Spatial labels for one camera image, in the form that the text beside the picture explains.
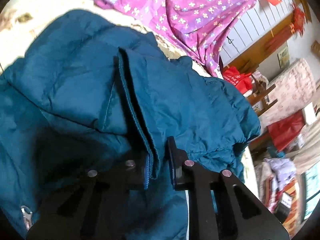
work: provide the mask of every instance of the purple floral blanket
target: purple floral blanket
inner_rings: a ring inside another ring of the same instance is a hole
[[[219,54],[231,28],[256,0],[94,0],[133,16],[193,60],[212,76],[219,71]]]

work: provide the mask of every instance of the beige curtain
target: beige curtain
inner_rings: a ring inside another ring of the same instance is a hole
[[[311,101],[314,106],[320,106],[319,86],[317,86],[316,93],[313,95]],[[303,138],[305,144],[302,149],[286,154],[287,158],[293,160],[298,174],[304,173],[320,161],[320,114],[318,114],[316,122],[304,129],[305,131],[302,130],[302,133],[304,133]]]

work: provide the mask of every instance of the screw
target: screw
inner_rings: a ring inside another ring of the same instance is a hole
[[[185,164],[186,166],[192,167],[193,165],[195,165],[195,162],[192,161],[192,160],[186,160],[186,161],[184,162],[184,164]]]
[[[223,176],[230,177],[231,174],[232,174],[232,172],[229,171],[229,170],[223,170],[223,171],[222,171],[222,174],[223,174]]]
[[[134,162],[134,160],[127,160],[125,162],[125,166],[128,166],[128,167],[133,167],[135,165],[136,165],[136,163]]]
[[[97,174],[98,172],[96,170],[89,170],[87,173],[88,177],[90,178],[97,176]]]

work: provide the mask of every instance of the white paneled wall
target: white paneled wall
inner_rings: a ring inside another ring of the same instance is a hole
[[[258,0],[231,29],[220,52],[224,65],[229,64],[258,39],[270,31],[292,12],[292,0],[282,0],[273,6],[266,0]]]

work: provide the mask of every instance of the white zipper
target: white zipper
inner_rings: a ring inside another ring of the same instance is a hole
[[[187,227],[187,235],[186,240],[189,240],[189,221],[190,221],[190,214],[189,214],[189,192],[186,190],[186,200],[187,200],[187,208],[188,208],[188,227]]]

